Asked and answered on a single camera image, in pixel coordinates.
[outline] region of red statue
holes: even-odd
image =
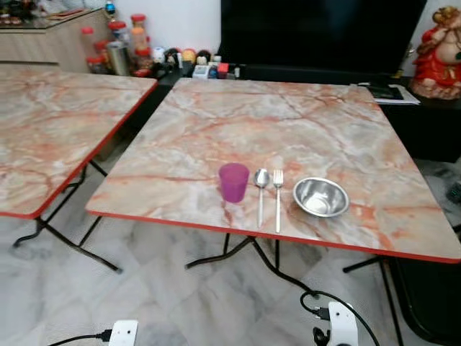
[[[437,26],[423,35],[411,88],[424,97],[457,99],[461,97],[461,11],[442,7],[432,19]]]

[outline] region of red table edge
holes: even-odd
[[[279,239],[279,240],[286,240],[286,241],[293,241],[296,243],[304,243],[304,244],[311,244],[311,245],[318,245],[321,247],[335,247],[338,249],[345,249],[345,250],[355,250],[360,252],[368,252],[370,254],[378,254],[383,256],[390,256],[390,257],[398,257],[398,258],[409,258],[411,260],[421,260],[427,262],[438,262],[438,263],[446,263],[446,264],[457,264],[461,262],[461,257],[457,259],[451,259],[446,257],[434,257],[434,256],[423,256],[421,254],[408,254],[406,252],[396,252],[391,250],[379,250],[379,249],[370,249],[369,247],[360,247],[355,245],[345,245],[345,244],[337,244],[331,243],[329,241],[324,240],[315,240],[315,239],[300,239],[295,238],[292,236],[283,236],[278,234],[262,234],[258,232],[252,231],[245,231],[242,229],[227,229],[225,227],[218,227],[218,226],[208,226],[202,225],[199,223],[190,223],[190,222],[181,222],[181,221],[170,221],[170,220],[162,220],[160,218],[147,218],[145,216],[130,216],[130,215],[120,215],[115,213],[105,213],[99,212],[95,210],[89,210],[86,208],[90,214],[97,215],[97,216],[104,216],[109,218],[121,218],[125,220],[134,220],[134,221],[142,221],[142,222],[151,222],[151,223],[162,223],[166,225],[172,226],[185,226],[195,229],[206,229],[208,231],[219,231],[223,233],[232,233],[232,234],[240,234],[242,236],[255,236],[259,238],[269,238],[269,239]]]
[[[131,109],[125,114],[125,116],[120,119],[120,121],[115,124],[114,128],[111,129],[111,131],[99,142],[99,144],[86,156],[86,158],[75,168],[72,173],[68,176],[64,182],[59,185],[59,187],[55,190],[54,193],[48,197],[48,199],[33,213],[31,214],[18,214],[18,213],[10,213],[10,212],[4,212],[0,211],[0,216],[11,216],[13,218],[25,218],[25,219],[33,219],[37,218],[40,216],[43,211],[48,208],[48,206],[54,201],[57,195],[61,193],[62,190],[71,182],[73,178],[83,169],[85,165],[87,165],[91,159],[99,152],[99,150],[108,142],[109,139],[113,137],[113,135],[117,132],[117,130],[120,128],[120,126],[123,125],[123,123],[137,110],[137,108],[140,106],[141,103],[146,99],[146,97],[153,92],[156,87],[158,86],[158,82],[156,81],[149,90],[147,90],[143,96],[136,102],[134,106],[131,107]]]

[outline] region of white wall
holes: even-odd
[[[114,0],[118,18],[131,26],[131,14],[147,16],[152,46],[195,50],[219,48],[220,0]]]
[[[440,7],[444,6],[456,6],[461,8],[461,0],[427,0],[426,7],[421,15],[418,25],[416,26],[411,43],[414,48],[417,48],[421,43],[422,35],[429,29],[435,26],[432,21],[432,14]],[[413,76],[415,72],[415,66],[412,64],[413,61],[418,57],[416,53],[411,55],[403,64],[403,75]]]

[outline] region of black cable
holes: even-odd
[[[111,334],[112,334],[112,329],[106,329],[102,333],[99,333],[99,334],[80,335],[78,337],[71,337],[69,339],[55,342],[54,344],[51,344],[48,346],[59,346],[62,344],[67,344],[68,342],[73,342],[73,341],[81,340],[81,339],[101,339],[103,342],[109,342]]]
[[[333,294],[330,294],[330,293],[327,293],[327,292],[323,292],[321,290],[313,290],[311,292],[304,292],[302,295],[301,295],[301,298],[300,298],[300,301],[301,301],[301,305],[303,306],[304,309],[306,309],[307,311],[309,311],[310,313],[314,314],[314,315],[318,315],[318,312],[315,310],[315,309],[311,309],[309,308],[308,306],[306,306],[304,304],[304,298],[306,296],[317,296],[317,295],[321,295],[321,296],[326,296],[326,297],[329,297],[329,298],[332,298],[334,299],[335,301],[338,301],[339,303],[343,304],[345,307],[348,308],[348,310],[350,310],[355,316],[356,318],[360,321],[360,323],[362,323],[363,327],[365,327],[365,329],[367,330],[368,334],[370,334],[371,338],[373,339],[373,342],[375,343],[376,346],[380,346],[380,343],[377,341],[377,338],[375,336],[375,334],[373,334],[373,331],[371,330],[371,328],[368,326],[367,322],[365,322],[365,320],[359,315],[358,312],[356,312],[351,306],[349,306],[348,303],[346,303],[345,301],[343,301],[342,299],[334,296]]]

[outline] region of power cord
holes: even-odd
[[[310,307],[308,307],[307,305],[305,305],[304,303],[304,298],[307,297],[307,296],[325,296],[325,297],[329,297],[329,298],[332,298],[334,299],[335,301],[338,301],[339,303],[343,304],[345,307],[348,308],[348,310],[350,310],[355,316],[356,318],[360,321],[360,323],[362,323],[363,327],[365,327],[365,329],[367,330],[368,334],[371,336],[371,338],[373,339],[373,342],[375,343],[376,346],[380,346],[380,343],[377,341],[377,338],[375,336],[375,334],[373,334],[373,331],[371,330],[371,328],[368,326],[367,322],[365,322],[365,320],[359,315],[358,312],[356,312],[351,306],[349,306],[348,303],[346,303],[345,301],[343,301],[342,299],[334,296],[333,294],[330,294],[330,293],[327,293],[327,292],[323,292],[321,290],[311,290],[309,292],[304,292],[302,295],[301,295],[301,298],[300,298],[300,302],[301,302],[301,305],[303,306],[304,309],[306,309],[307,311],[309,311],[311,314],[314,314],[318,317],[320,317],[321,319],[323,320],[327,320],[329,321],[330,320],[330,314],[328,312],[328,309],[325,309],[325,308],[317,308],[317,309],[312,309]]]
[[[67,344],[68,342],[81,340],[81,339],[101,339],[103,342],[109,342],[111,334],[112,334],[112,329],[106,329],[102,333],[99,333],[99,334],[80,335],[78,337],[71,337],[70,339],[65,339],[59,342],[55,342],[54,344],[51,344],[48,346],[59,346],[62,344]]]

